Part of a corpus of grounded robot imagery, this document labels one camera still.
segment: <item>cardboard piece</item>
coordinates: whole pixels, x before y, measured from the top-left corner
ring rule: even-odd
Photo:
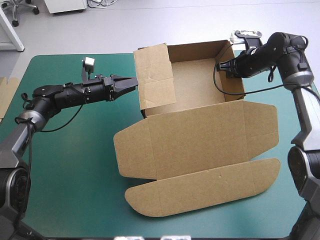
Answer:
[[[229,46],[222,40],[134,52],[147,118],[118,132],[114,146],[122,176],[156,180],[126,191],[137,212],[163,217],[247,198],[277,178],[277,159],[249,161],[278,144],[276,108],[214,86],[216,61],[234,58]],[[244,92],[241,78],[215,78],[224,91]]]
[[[5,117],[19,84],[17,78],[10,78],[7,83],[6,77],[0,77],[0,122]]]
[[[165,217],[260,194],[279,168],[276,158],[222,166],[131,187],[125,199],[140,214]]]
[[[160,180],[249,161],[278,139],[276,107],[237,100],[149,116],[114,146],[122,176]]]

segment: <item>white bracket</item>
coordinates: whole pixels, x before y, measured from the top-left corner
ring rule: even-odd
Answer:
[[[0,7],[0,25],[6,32],[11,42],[0,42],[0,50],[17,50],[18,52],[23,52],[25,46],[20,41],[18,35],[16,34],[14,28],[11,26],[9,20],[7,19],[4,11]]]

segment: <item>white floor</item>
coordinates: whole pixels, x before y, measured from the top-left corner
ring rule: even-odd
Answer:
[[[320,0],[119,0],[107,9],[59,15],[49,14],[42,0],[34,2],[40,14],[19,9],[15,28],[25,51],[0,52],[0,76],[21,79],[37,55],[131,53],[163,42],[221,40],[232,30],[259,30],[263,42],[274,32],[307,36],[306,55],[320,87]]]

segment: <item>green table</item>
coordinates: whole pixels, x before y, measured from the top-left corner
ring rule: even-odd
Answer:
[[[135,76],[132,54],[96,54],[96,74]],[[0,141],[15,127],[22,110],[20,94],[32,94],[42,85],[80,83],[84,55],[40,55],[30,62],[5,119]],[[244,80],[247,91],[281,84],[278,72]],[[142,119],[138,91],[114,102],[83,106],[73,122],[53,133],[33,138],[32,188],[24,222],[51,237],[113,237],[191,235],[193,237],[282,237],[296,222],[304,200],[298,196],[288,165],[291,139],[299,122],[291,93],[284,88],[252,94],[248,101],[275,105],[279,144],[257,157],[277,157],[279,177],[266,192],[235,202],[163,218],[135,212],[126,202],[127,188],[148,180],[119,174],[113,136]],[[62,110],[46,126],[54,129],[68,121],[77,107]]]

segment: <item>cardboard lid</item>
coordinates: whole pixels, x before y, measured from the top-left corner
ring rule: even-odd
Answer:
[[[0,122],[5,117],[19,84],[17,78],[10,78],[7,83],[6,77],[0,77]]]
[[[141,110],[175,103],[174,76],[167,45],[145,47],[134,51],[133,55]]]
[[[158,180],[247,162],[278,141],[276,107],[243,100],[152,115],[114,136],[120,174]]]
[[[276,158],[243,162],[134,186],[125,199],[140,214],[164,217],[260,194],[279,169]]]

